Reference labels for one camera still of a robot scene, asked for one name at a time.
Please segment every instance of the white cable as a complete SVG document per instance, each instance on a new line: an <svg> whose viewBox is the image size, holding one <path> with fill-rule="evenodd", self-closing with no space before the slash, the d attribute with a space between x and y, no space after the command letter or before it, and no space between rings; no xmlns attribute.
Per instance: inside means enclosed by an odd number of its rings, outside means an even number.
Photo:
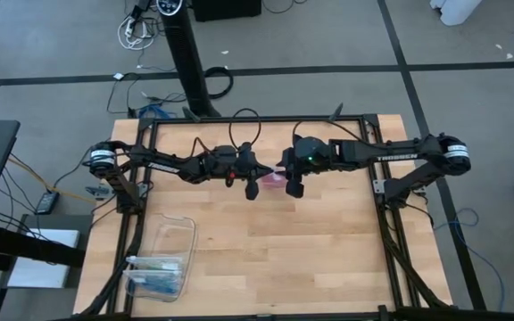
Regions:
<svg viewBox="0 0 514 321"><path fill-rule="evenodd" d="M144 50L153 44L153 35L148 34L148 30L146 28L146 23L144 21L142 21L142 36L141 37L136 37L135 40L132 40L132 36L128 37L128 35L125 35L126 44L124 44L122 42L122 38L120 37L120 31L121 31L122 27L124 27L125 24L128 26L130 23L132 23L132 21L133 20L131 17L127 17L119 25L119 27L117 29L118 42L124 49L135 50L135 51ZM138 45L142 44L145 39L150 39L150 42L148 42L146 45L138 46Z"/></svg>

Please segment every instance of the black metal frame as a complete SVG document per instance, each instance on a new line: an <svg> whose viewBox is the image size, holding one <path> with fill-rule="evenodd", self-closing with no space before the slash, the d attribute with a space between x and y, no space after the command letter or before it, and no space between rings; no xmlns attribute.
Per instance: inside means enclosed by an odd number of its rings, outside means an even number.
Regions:
<svg viewBox="0 0 514 321"><path fill-rule="evenodd" d="M266 116L261 117L261 122L297 122L297 121L324 121L327 120L328 116ZM380 130L378 117L375 114L365 114L365 115L348 115L348 116L339 116L337 118L338 121L357 121L361 130L361 138L369 141L372 138L372 141L377 143L383 142L382 133ZM255 117L240 117L240 118L204 118L199 119L197 123L248 123L255 122L257 119ZM156 146L156 137L158 133L158 127L160 125L165 124L192 124L194 123L190 119L141 119L138 123L138 135L137 135L137 144L142 144L145 138L145 130L150 128L150 139L149 139L149 147L154 148ZM372 131L374 137L370 137L369 132ZM382 174L383 179L391 178L391 171L387 163L381 163L382 166ZM377 176L376 165L371 165L368 167L370 180L379 179ZM152 171L150 169L145 169L144 173L144 181L148 182L150 179ZM130 181L136 183L137 179L137 170L133 169L130 174ZM377 218L378 224L380 227L381 236L383 239L383 246L385 252L385 260L386 260L386 268L387 273L390 279L391 291L394 300L394 307L396 312L388 313L386 311L385 306L379 306L378 312L365 312L365 313L340 313L340 314L304 314L304 315L275 315L275 316L224 316L224 317L140 317L140 318L131 318L132 320L393 320L397 315L402 316L410 316L411 320L418 319L418 311L422 311L422 316L428 316L426 313L433 313L429 311L437 311L437 317L440 317L439 314L444 315L442 320L455 320L455 319L464 319L465 316L469 317L465 314L465 312L476 312L480 313L482 311L460 311L460 313L453 315L451 312L452 309L448 309L448 306L441 301L439 301L434 294L427 289L423 280L418 276L418 273L413 270L410 263L410 253L408 250L406 235L403 231L402 220L400 218L400 212L397 208L392 208L392 223L395 226L395 233L398 243L392 240L392 236L388 229L388 222L386 216L386 208L381 206L377 202L377 194L374 194L375 206L377 208ZM117 255L115 258L115 263L119 262L121 259L124 259L122 256L124 254L124 247L127 242L128 230L129 230L129 219L130 214L123 213L122 224L120 227L120 236L118 243ZM408 285L408 294L410 297L410 304L406 304L404 302L404 298L402 297L402 292L400 289L400 280L397 274L397 266L396 262L398 262L401 268L404 270L404 274L406 277L406 284ZM108 301L108 309L107 313L115 312L115 304L117 301L117 292L118 292L119 284L117 284L115 290L112 293L111 298ZM421 304L419 302L419 295L421 295L429 306L433 309L422 309ZM131 314L132 311L132 300L133 298L129 295L126 295L124 301L124 309L123 313L128 315ZM511 315L506 314L498 314L498 316L503 319L513 319L513 318L505 318L511 317ZM473 316L475 319L479 319L481 316L475 314Z"/></svg>

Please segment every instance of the wooden table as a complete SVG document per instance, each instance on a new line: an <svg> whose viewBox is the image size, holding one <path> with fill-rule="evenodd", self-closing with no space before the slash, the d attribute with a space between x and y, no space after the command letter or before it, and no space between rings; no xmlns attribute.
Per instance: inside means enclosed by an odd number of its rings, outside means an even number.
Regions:
<svg viewBox="0 0 514 321"><path fill-rule="evenodd" d="M407 138L399 115L380 115L379 120L384 140ZM356 122L339 123L360 134ZM253 150L258 161L274 166L291 144L294 123L262 126ZM235 124L237 144L251 141L256 128L252 123ZM353 139L322 122L303 123L297 132L324 140ZM118 120L112 139L133 144L136 135L136 120ZM197 136L210 148L230 144L227 124L170 124L160 125L156 147L187 156ZM394 177L414 168L413 161L390 166ZM192 218L198 238L182 296L173 303L135 299L132 316L365 312L375 311L381 304L394 309L366 169L306 177L301 200L286 195L284 188L261 187L257 200L250 202L245 199L244 182L236 182L232 188L219 180L190 185L159 171L153 171L152 181L155 186L148 197L141 251L151 250L146 248L153 242L152 226L161 215ZM408 203L425 208L417 196L412 195ZM99 210L96 217L112 206ZM401 214L413 266L436 295L450 303L427 216L409 208ZM120 221L120 214L111 214L92 230L75 312L88 306L112 271ZM400 277L404 301L408 301L405 278ZM122 285L118 310L123 292Z"/></svg>

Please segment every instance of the metal frame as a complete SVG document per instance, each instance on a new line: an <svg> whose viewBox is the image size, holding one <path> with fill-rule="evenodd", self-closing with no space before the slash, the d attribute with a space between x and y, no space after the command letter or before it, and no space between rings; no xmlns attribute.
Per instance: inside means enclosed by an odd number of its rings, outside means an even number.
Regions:
<svg viewBox="0 0 514 321"><path fill-rule="evenodd" d="M328 116L268 116L268 117L260 117L261 122L297 122L297 121L324 121L327 120ZM193 124L193 123L248 123L248 122L256 122L258 119L255 117L239 117L239 118L204 118L199 119L198 121L192 121L190 119L141 119L138 123L138 135L137 135L137 144L142 144L145 138L145 130L150 129L150 139L149 139L149 147L154 148L156 146L156 137L158 133L158 127L164 124ZM382 142L382 133L380 131L380 126L378 122L378 117L376 114L365 114L365 115L347 115L347 116L339 116L336 120L338 121L357 121L359 127L361 129L361 138L369 141L369 130L372 129L374 132L374 136L376 142ZM382 173L383 179L391 178L390 168L387 163L382 163ZM368 167L370 179L378 179L377 177L377 169L376 165L371 165ZM151 169L145 169L144 173L144 181L148 182L152 175ZM137 169L133 169L130 173L130 181L136 183L137 179ZM416 287L416 283L420 281L420 284L423 283L419 278L418 274L415 271L410 273L405 273L406 283L409 289L410 296L410 304L404 303L404 298L402 297L402 293L400 290L400 280L397 274L396 261L398 259L402 259L404 269L406 267L410 268L410 254L408 251L408 246L406 243L406 236L403 231L402 220L400 218L400 213L398 209L392 209L392 219L396 229L396 237L398 240L397 250L391 251L388 247L386 247L386 240L384 238L384 234L388 233L388 223L386 217L386 209L382 206L379 206L377 203L377 195L374 194L375 205L377 207L377 216L378 216L378 224L380 227L380 232L383 237L383 246L385 251L385 259L386 259L386 267L388 276L390 279L390 287L393 295L394 306L396 310L401 310L404 307L413 307L419 308L419 290ZM147 195L145 196L145 205L147 204ZM129 219L130 215L127 213L123 214L122 224L120 226L120 236L119 243L116 252L115 264L119 262L123 258L124 250L127 242L128 231L129 231ZM117 301L117 293L119 289L119 285L115 287L110 299L108 300L107 313L115 312L115 304ZM132 303L133 298L129 295L126 295L124 301L124 309L123 313L131 314L132 311ZM247 319L255 319L255 320L392 320L392 316L386 311L385 306L378 307L378 312L364 312L364 313L341 313L341 314L303 314L303 315L275 315L275 316L227 316L227 317L140 317L140 318L132 318L133 320L247 320Z"/></svg>

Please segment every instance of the black pole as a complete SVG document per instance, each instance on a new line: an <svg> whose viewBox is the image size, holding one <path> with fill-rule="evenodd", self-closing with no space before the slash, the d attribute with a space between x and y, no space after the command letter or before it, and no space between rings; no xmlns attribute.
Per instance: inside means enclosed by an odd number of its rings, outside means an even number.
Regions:
<svg viewBox="0 0 514 321"><path fill-rule="evenodd" d="M166 2L169 3L168 5L179 5L176 12L161 11L161 14L166 39L176 64L179 81L184 87L189 108L200 117L220 117L221 115L210 102L202 63L195 45L194 31L187 15L187 2L184 0Z"/></svg>

